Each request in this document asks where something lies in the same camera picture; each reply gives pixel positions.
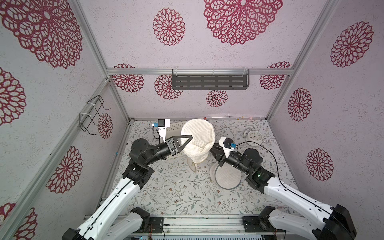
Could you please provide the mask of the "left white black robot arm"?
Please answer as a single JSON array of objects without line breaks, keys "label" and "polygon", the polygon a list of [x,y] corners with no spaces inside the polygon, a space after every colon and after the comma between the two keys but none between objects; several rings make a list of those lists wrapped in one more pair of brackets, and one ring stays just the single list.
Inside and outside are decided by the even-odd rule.
[{"label": "left white black robot arm", "polygon": [[132,143],[130,163],[113,192],[104,203],[77,229],[69,228],[62,236],[64,240],[123,240],[130,234],[145,230],[150,214],[136,207],[119,224],[114,221],[128,202],[145,186],[154,170],[150,167],[156,161],[174,156],[193,139],[191,135],[174,136],[151,145],[145,139]]}]

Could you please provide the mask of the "white perforated plastic basket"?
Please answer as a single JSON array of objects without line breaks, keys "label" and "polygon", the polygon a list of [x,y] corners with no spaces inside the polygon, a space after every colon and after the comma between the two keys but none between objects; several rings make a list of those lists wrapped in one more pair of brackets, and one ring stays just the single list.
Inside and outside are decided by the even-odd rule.
[{"label": "white perforated plastic basket", "polygon": [[171,123],[170,127],[166,129],[166,139],[174,136],[181,136],[182,128],[186,122],[187,121]]}]

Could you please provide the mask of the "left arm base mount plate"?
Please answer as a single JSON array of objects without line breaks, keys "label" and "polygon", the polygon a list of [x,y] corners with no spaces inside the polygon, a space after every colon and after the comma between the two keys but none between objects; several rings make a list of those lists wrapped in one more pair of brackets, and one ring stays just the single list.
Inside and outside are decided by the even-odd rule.
[{"label": "left arm base mount plate", "polygon": [[134,234],[162,234],[164,220],[164,217],[150,217],[149,219],[144,221],[144,224],[141,226],[141,228],[138,231],[134,232]]}]

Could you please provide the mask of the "white round plate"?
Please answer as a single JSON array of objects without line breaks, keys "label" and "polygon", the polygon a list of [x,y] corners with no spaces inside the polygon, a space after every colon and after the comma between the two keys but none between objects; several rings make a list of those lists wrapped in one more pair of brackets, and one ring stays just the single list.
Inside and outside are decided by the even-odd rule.
[{"label": "white round plate", "polygon": [[215,143],[215,130],[211,123],[202,119],[187,121],[181,130],[182,135],[191,135],[193,139],[183,149],[188,166],[195,173],[198,165],[204,162]]}]

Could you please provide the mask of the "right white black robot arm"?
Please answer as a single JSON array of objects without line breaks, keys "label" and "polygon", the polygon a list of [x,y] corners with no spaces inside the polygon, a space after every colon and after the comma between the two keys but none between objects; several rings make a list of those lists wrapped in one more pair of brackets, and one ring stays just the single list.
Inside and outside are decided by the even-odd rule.
[{"label": "right white black robot arm", "polygon": [[265,207],[259,215],[261,229],[299,235],[308,240],[353,240],[357,230],[348,209],[321,203],[283,183],[279,177],[262,167],[263,158],[256,149],[244,153],[234,150],[235,144],[215,143],[210,152],[220,167],[228,164],[246,174],[248,185],[262,194],[273,197],[300,215],[283,213],[275,207]]}]

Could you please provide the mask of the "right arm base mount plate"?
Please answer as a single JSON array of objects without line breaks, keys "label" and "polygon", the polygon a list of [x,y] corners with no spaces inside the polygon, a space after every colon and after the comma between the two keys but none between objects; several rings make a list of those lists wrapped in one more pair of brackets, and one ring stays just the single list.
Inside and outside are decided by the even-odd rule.
[{"label": "right arm base mount plate", "polygon": [[242,221],[246,233],[270,233],[276,230],[265,217],[243,216]]}]

